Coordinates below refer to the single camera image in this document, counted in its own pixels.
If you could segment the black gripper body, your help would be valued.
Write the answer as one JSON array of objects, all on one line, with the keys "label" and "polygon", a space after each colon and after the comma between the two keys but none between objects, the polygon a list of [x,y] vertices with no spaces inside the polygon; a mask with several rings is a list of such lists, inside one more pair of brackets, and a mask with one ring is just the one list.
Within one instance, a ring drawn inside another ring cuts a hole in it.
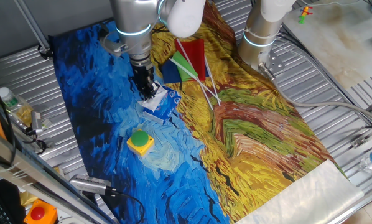
[{"label": "black gripper body", "polygon": [[134,81],[138,86],[150,86],[154,82],[154,65],[150,60],[132,62]]}]

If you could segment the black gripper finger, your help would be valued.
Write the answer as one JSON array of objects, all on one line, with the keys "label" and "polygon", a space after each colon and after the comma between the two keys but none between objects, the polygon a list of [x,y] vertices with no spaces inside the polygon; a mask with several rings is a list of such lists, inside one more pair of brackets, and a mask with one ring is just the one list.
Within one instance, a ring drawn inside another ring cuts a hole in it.
[{"label": "black gripper finger", "polygon": [[154,81],[149,81],[149,98],[155,97],[159,89],[159,84]]},{"label": "black gripper finger", "polygon": [[149,83],[142,84],[141,93],[143,95],[144,100],[148,100],[152,97],[152,86]]}]

